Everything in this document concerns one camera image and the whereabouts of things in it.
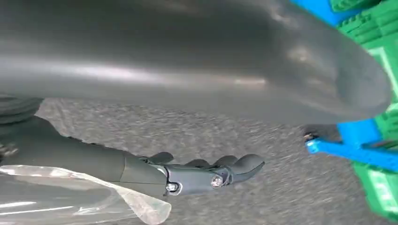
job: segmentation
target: prosthetic hand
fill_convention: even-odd
[[[3,126],[0,137],[3,165],[60,167],[136,190],[146,195],[192,195],[245,181],[264,165],[257,155],[225,156],[210,165],[196,159],[169,164],[170,153],[134,156],[96,143],[60,135],[45,119],[32,117]]]

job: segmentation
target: clear plastic sheet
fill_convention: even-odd
[[[140,218],[164,222],[171,205],[63,168],[0,167],[0,225],[81,225]]]

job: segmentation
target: screw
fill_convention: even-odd
[[[214,176],[213,178],[212,178],[212,182],[211,182],[211,185],[212,185],[212,187],[213,188],[219,188],[219,187],[221,187],[221,185],[222,185],[222,177],[220,177],[220,176]]]
[[[304,141],[305,142],[312,141],[313,139],[316,139],[316,138],[318,138],[318,135],[315,135],[313,133],[305,133],[304,134]]]
[[[168,183],[166,185],[166,190],[168,190],[169,192],[175,192],[178,190],[178,184]]]

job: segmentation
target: blue plastic piece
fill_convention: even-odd
[[[336,26],[343,20],[358,14],[361,10],[350,10],[347,12],[333,12],[329,0],[291,0],[318,18],[332,26]]]
[[[343,143],[356,148],[360,148],[366,143],[375,143],[382,140],[382,134],[377,129],[374,119],[340,123],[337,128]]]
[[[335,13],[329,0],[291,0],[293,3],[312,12],[318,18],[336,26],[343,20],[358,14],[361,10]],[[321,138],[306,142],[310,153],[324,152],[348,158],[357,162],[398,171],[398,151],[388,151],[382,147],[372,148],[371,144],[380,142],[382,135],[374,119],[341,123],[337,125],[343,142],[327,142]]]
[[[398,152],[384,148],[355,147],[345,143],[327,142],[321,138],[306,142],[310,153],[324,152],[365,164],[376,165],[390,171],[398,171]]]

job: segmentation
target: gray pavement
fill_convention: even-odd
[[[262,173],[244,184],[169,197],[166,225],[391,224],[370,212],[347,160],[307,153],[302,126],[69,99],[47,99],[38,115],[63,135],[134,154],[168,151],[181,163],[247,153],[266,159]]]

